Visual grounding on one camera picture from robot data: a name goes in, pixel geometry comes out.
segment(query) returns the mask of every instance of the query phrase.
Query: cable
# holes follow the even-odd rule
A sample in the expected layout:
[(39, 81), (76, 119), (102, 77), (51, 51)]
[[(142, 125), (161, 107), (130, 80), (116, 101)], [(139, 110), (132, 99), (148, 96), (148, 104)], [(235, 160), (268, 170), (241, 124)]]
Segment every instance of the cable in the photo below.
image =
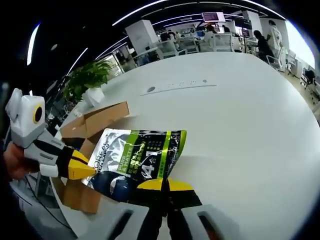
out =
[(48, 212), (55, 220), (57, 220), (60, 224), (62, 224), (62, 225), (65, 226), (66, 228), (72, 230), (71, 227), (65, 225), (65, 224), (64, 224), (63, 222), (61, 222), (58, 218), (56, 218), (55, 215), (53, 215), (53, 214), (48, 210), (48, 208), (47, 208), (42, 202), (39, 201), (39, 199), (37, 198), (34, 190), (32, 189), (32, 187), (31, 187), (31, 185), (30, 185), (30, 182), (29, 182), (27, 176), (25, 176), (25, 180), (26, 180), (26, 182), (28, 183), (28, 185), (29, 185), (29, 187), (30, 187), (30, 189), (31, 189), (31, 192), (32, 192), (33, 196), (34, 196), (35, 199), (42, 205), (42, 207), (44, 207), (44, 209), (47, 210), (47, 212)]

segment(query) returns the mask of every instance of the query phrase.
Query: black ceiling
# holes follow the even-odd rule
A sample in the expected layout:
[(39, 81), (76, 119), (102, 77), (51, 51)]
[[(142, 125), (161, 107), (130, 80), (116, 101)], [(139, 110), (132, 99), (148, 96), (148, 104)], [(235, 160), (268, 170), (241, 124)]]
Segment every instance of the black ceiling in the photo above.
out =
[[(112, 26), (121, 17), (152, 2), (154, 0), (105, 1), (104, 3), (93, 1), (86, 2), (86, 4), (47, 3), (48, 5), (23, 3), (8, 7), (9, 17), (1, 17), (2, 32), (7, 32), (5, 43), (2, 45), (5, 46), (3, 54), (6, 57), (2, 77), (4, 80), (15, 80), (16, 83), (12, 84), (14, 86), (23, 87), (20, 86), (19, 81), (23, 79), (24, 87), (32, 83), (33, 88), (47, 89), (50, 82), (59, 80), (68, 72), (85, 48), (88, 50), (76, 66), (95, 59), (106, 48), (126, 36), (125, 27), (157, 10), (160, 11), (147, 15), (143, 19), (156, 23), (169, 18), (206, 11), (222, 11), (230, 14), (239, 10), (248, 10), (248, 8), (258, 11), (261, 16), (266, 14), (272, 18), (279, 18), (276, 14), (244, 0), (213, 1), (235, 5), (196, 3), (192, 0), (167, 0), (147, 7)], [(274, 5), (271, 1), (255, 0), (255, 2), (274, 9), (280, 14), (283, 14), (282, 10), (285, 8), (282, 5)], [(168, 21), (154, 27), (157, 30), (163, 25), (175, 22), (175, 20)], [(32, 62), (26, 66), (29, 39), (39, 23)], [(57, 48), (51, 51), (54, 44), (57, 44)]]

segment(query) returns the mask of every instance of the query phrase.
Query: brown cardboard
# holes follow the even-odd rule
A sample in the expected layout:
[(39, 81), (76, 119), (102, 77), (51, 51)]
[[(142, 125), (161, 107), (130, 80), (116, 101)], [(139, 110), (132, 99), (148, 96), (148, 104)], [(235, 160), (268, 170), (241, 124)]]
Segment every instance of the brown cardboard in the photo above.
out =
[[(127, 102), (121, 102), (84, 114), (60, 129), (62, 141), (73, 146), (88, 159), (105, 128), (127, 116)], [(86, 213), (96, 213), (101, 194), (82, 184), (80, 180), (52, 178), (52, 183), (63, 205)]]

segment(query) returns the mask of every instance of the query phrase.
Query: robotic arm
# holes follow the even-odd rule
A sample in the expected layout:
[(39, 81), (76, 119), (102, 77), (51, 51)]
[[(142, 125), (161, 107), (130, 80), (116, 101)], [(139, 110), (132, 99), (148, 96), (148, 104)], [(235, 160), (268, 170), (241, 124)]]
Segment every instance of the robotic arm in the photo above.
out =
[(39, 163), (43, 176), (77, 180), (95, 174), (82, 153), (66, 146), (46, 130), (43, 97), (23, 95), (15, 88), (5, 111), (10, 118), (13, 143), (24, 149), (27, 159)]

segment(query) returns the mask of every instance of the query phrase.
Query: white wall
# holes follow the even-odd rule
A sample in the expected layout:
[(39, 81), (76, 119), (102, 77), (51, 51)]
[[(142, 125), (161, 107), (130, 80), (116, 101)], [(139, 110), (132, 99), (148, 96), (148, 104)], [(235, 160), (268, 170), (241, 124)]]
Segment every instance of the white wall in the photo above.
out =
[(237, 32), (235, 21), (226, 21), (224, 25), (230, 29), (230, 32), (232, 33)]
[(312, 68), (315, 68), (315, 58), (307, 45), (304, 38), (301, 36), (299, 31), (295, 28), (292, 23), (288, 20), (279, 20), (273, 18), (261, 18), (261, 26), (263, 30), (263, 35), (267, 37), (269, 32), (269, 20), (275, 22), (276, 27), (281, 33), (282, 36), (282, 44), (286, 50), (291, 50), (296, 53), (297, 58), (302, 62), (304, 68), (308, 68), (310, 65)]
[(304, 38), (291, 22), (287, 20), (285, 24), (288, 31), (290, 50), (295, 52), (300, 60), (315, 68), (315, 57)]
[(315, 64), (315, 72), (317, 76), (320, 76), (320, 52), (318, 50), (317, 45), (315, 44), (314, 40), (310, 37), (308, 33), (306, 33), (303, 29), (295, 26), (295, 28), (299, 31), (300, 35), (303, 37), (305, 43), (309, 46), (312, 54), (314, 56), (314, 64)]
[(140, 20), (128, 26), (125, 31), (137, 54), (144, 52), (150, 43), (158, 41), (158, 37), (149, 20)]
[(285, 49), (289, 50), (290, 45), (289, 45), (289, 36), (288, 36), (288, 30), (287, 30), (287, 25), (285, 20), (279, 20), (279, 19), (274, 19), (274, 18), (260, 18), (261, 26), (262, 26), (262, 35), (267, 38), (267, 35), (270, 31), (270, 26), (269, 26), (269, 20), (272, 20), (275, 22), (276, 27), (281, 33), (282, 36), (282, 44)]
[(158, 36), (157, 36), (155, 29), (152, 26), (151, 22), (149, 20), (142, 20), (142, 21), (143, 21), (143, 24), (145, 26), (145, 29), (146, 29), (150, 39), (151, 39), (151, 42), (152, 43), (158, 42)]
[(261, 26), (261, 22), (260, 22), (260, 17), (258, 13), (252, 12), (252, 11), (243, 11), (242, 12), (243, 16), (245, 19), (248, 19), (251, 21), (251, 25), (252, 25), (252, 30), (249, 30), (250, 36), (254, 37), (253, 33), (255, 30), (260, 31), (262, 34), (263, 33), (263, 29)]
[(129, 57), (130, 54), (129, 54), (126, 46), (122, 46), (119, 50), (122, 52), (123, 56), (124, 56), (126, 59)]

